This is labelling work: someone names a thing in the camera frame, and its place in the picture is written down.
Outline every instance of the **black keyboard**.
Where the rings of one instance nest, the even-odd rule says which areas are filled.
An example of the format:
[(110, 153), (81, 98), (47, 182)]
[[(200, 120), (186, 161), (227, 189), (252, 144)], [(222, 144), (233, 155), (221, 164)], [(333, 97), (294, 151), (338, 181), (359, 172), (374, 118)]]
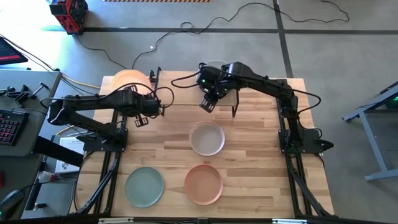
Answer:
[(14, 146), (29, 117), (29, 113), (0, 110), (0, 145)]

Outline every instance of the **wooden table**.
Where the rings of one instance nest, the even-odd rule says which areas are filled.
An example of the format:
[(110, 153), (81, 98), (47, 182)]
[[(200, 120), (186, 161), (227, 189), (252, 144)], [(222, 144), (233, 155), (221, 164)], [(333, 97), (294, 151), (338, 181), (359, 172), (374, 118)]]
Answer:
[[(104, 77), (101, 94), (111, 91), (111, 79)], [(305, 90), (301, 78), (288, 79), (288, 83), (292, 88)], [(240, 105), (234, 119), (229, 106), (219, 106), (207, 113), (199, 106), (184, 105), (167, 108), (164, 117), (150, 119), (150, 123), (141, 128), (135, 127), (133, 118), (129, 118), (128, 146), (119, 167), (112, 216), (294, 217), (285, 158), (280, 153), (277, 137), (279, 120), (275, 98), (251, 89), (243, 89), (239, 95)], [(299, 108), (306, 108), (307, 96), (300, 93), (297, 96)], [(183, 101), (184, 97), (187, 96), (176, 95), (176, 101)], [(101, 122), (110, 122), (111, 117), (112, 110), (98, 110), (94, 115)], [(300, 117), (304, 126), (313, 127), (309, 110)], [(224, 129), (226, 142), (215, 156), (200, 156), (189, 146), (189, 131), (200, 121), (212, 121)], [(98, 185), (103, 157), (104, 153), (94, 153), (81, 170), (76, 192), (79, 207)], [(314, 155), (303, 154), (302, 157), (308, 188), (325, 210), (333, 213), (321, 161)], [(208, 206), (195, 205), (184, 193), (185, 175), (199, 164), (217, 168), (224, 179), (222, 196)], [(141, 166), (154, 167), (165, 180), (163, 196), (149, 208), (133, 207), (124, 195), (128, 175)], [(304, 211), (301, 191), (298, 195)], [(103, 207), (106, 196), (107, 190), (104, 191)]]

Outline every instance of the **gray floor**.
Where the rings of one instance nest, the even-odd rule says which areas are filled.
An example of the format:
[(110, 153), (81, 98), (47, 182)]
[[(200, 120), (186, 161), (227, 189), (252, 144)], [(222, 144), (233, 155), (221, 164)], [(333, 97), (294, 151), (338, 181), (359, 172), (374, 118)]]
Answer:
[[(46, 1), (9, 0), (0, 3), (0, 21), (17, 10), (14, 2), (37, 7), (40, 16), (28, 23), (13, 20), (0, 24), (1, 33), (29, 49), (67, 75), (92, 85), (101, 85), (102, 77), (121, 68), (109, 62), (102, 52), (84, 49), (75, 37), (63, 32), (44, 32), (45, 26), (57, 26), (49, 15)], [(248, 0), (213, 0), (213, 3), (131, 3), (89, 0), (88, 27), (179, 27), (190, 21), (203, 27), (216, 16), (232, 16)], [(272, 6), (272, 1), (260, 1)], [(396, 30), (398, 2), (393, 0), (334, 1), (347, 10), (351, 21), (293, 23), (282, 16), (285, 29), (320, 30)], [(282, 11), (295, 19), (344, 18), (331, 4), (319, 0), (279, 0)], [(32, 16), (24, 9), (25, 16)], [(274, 11), (249, 6), (231, 23), (217, 21), (217, 28), (276, 29)], [(141, 52), (150, 50), (163, 33), (86, 32), (80, 37), (87, 47), (106, 49), (114, 60), (130, 67)], [(359, 121), (351, 124), (341, 117), (366, 104), (380, 90), (397, 81), (398, 35), (286, 35), (293, 75), (304, 78), (307, 90), (322, 97), (313, 109), (315, 125), (324, 138), (335, 143), (325, 153), (326, 176), (335, 213), (344, 218), (397, 223), (398, 178), (366, 182), (364, 175), (379, 171), (373, 152)], [(242, 61), (260, 74), (286, 77), (278, 34), (205, 33), (174, 34), (166, 37), (153, 54), (140, 58), (135, 69), (146, 74), (161, 66), (164, 70), (195, 70), (199, 62)], [(58, 96), (75, 94), (64, 84)], [(92, 111), (85, 113), (92, 116)], [(63, 127), (45, 124), (41, 135), (48, 138)], [(398, 166), (398, 153), (383, 151), (391, 167)], [(47, 190), (70, 194), (70, 186), (52, 184)], [(40, 200), (47, 200), (41, 194)], [(66, 206), (53, 208), (53, 215), (65, 213)]]

